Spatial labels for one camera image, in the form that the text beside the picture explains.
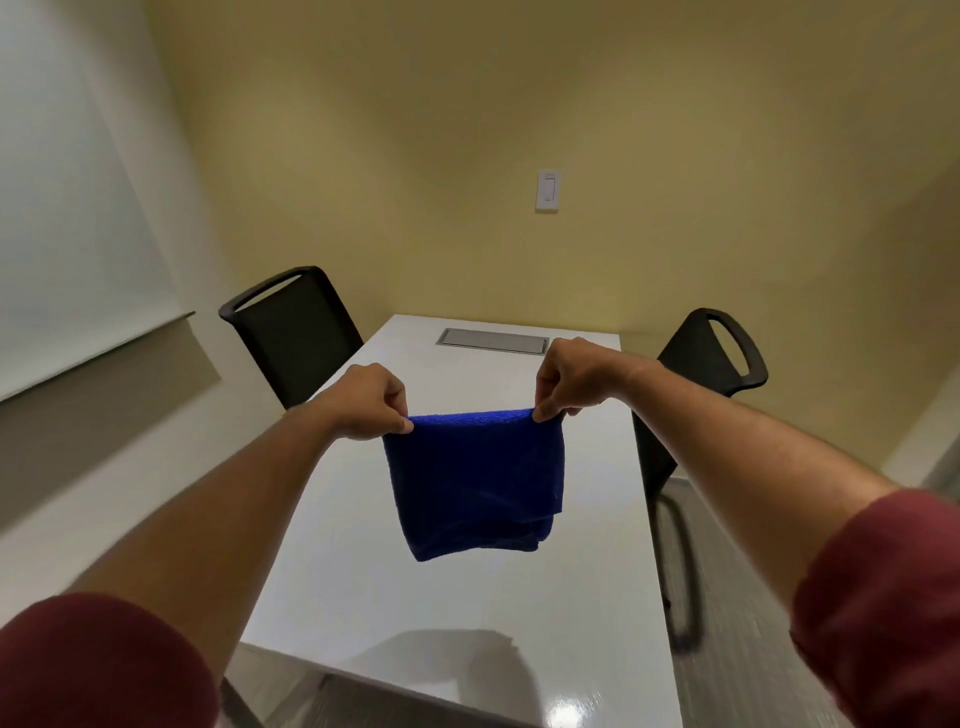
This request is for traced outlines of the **blue towel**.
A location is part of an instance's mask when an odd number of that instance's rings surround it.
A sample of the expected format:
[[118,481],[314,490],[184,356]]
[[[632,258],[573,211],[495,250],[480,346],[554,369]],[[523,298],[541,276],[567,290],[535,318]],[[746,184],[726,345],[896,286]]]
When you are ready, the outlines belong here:
[[536,552],[563,510],[564,416],[532,409],[411,418],[382,437],[399,524],[414,559]]

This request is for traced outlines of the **dark red left sleeve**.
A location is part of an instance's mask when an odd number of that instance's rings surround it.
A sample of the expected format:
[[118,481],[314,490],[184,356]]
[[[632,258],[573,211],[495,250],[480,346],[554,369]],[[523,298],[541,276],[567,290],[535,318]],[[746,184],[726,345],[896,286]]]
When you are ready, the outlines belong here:
[[74,592],[0,628],[0,728],[217,728],[200,652],[154,614]]

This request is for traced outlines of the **person's right forearm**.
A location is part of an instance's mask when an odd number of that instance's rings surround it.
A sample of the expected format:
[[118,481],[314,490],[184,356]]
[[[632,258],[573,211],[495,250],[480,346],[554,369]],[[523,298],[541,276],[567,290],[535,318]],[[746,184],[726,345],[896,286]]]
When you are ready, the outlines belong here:
[[618,400],[686,471],[787,610],[826,543],[900,489],[846,452],[659,362],[620,354],[615,372]]

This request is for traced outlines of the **dark red sleeve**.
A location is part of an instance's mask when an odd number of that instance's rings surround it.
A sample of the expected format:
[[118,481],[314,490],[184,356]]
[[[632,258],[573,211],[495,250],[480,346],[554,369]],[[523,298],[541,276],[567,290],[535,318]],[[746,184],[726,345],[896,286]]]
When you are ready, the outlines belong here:
[[0,728],[217,728],[200,652],[154,614],[74,592],[0,628]]
[[960,505],[867,506],[810,564],[790,633],[856,728],[960,728]]

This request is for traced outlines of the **dark red right sleeve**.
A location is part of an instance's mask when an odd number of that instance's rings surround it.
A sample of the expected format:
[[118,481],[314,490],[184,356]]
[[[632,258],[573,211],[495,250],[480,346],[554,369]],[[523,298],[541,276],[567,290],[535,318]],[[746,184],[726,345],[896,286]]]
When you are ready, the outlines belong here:
[[867,506],[810,564],[790,633],[856,728],[960,728],[960,505]]

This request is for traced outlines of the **black mesh office chair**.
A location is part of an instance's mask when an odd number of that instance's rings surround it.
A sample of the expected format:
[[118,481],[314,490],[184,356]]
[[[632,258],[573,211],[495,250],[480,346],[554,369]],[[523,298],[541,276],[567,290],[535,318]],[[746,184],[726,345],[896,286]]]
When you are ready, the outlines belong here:
[[[740,373],[714,333],[718,323],[733,339],[748,370]],[[669,371],[731,398],[742,391],[758,389],[769,371],[753,338],[731,315],[711,308],[690,312],[656,358]],[[651,429],[637,414],[631,414],[643,491],[651,527],[656,526],[656,506],[661,492],[678,465]]]
[[219,308],[282,407],[320,390],[364,344],[349,311],[321,268],[276,274]]

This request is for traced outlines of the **person's left hand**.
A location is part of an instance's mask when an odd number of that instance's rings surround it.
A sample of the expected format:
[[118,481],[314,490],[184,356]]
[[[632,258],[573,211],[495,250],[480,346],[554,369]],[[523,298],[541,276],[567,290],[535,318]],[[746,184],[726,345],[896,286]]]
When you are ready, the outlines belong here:
[[331,438],[353,441],[384,436],[381,435],[384,415],[409,418],[405,385],[378,363],[349,366],[310,401],[309,409]]

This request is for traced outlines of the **person's right hand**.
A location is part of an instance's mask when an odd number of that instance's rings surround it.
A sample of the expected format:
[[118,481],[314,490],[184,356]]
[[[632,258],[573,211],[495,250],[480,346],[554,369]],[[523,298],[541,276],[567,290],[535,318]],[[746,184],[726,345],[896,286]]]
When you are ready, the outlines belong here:
[[534,408],[544,398],[557,396],[564,404],[561,415],[574,416],[608,399],[622,400],[631,375],[643,363],[642,358],[581,337],[556,338],[535,376]]

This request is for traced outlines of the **person's left forearm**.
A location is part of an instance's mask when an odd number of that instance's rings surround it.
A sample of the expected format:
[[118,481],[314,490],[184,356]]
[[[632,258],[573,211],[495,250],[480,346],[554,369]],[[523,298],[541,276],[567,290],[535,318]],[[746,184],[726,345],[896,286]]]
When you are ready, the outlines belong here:
[[322,397],[290,410],[129,530],[67,592],[150,612],[222,678],[338,428]]

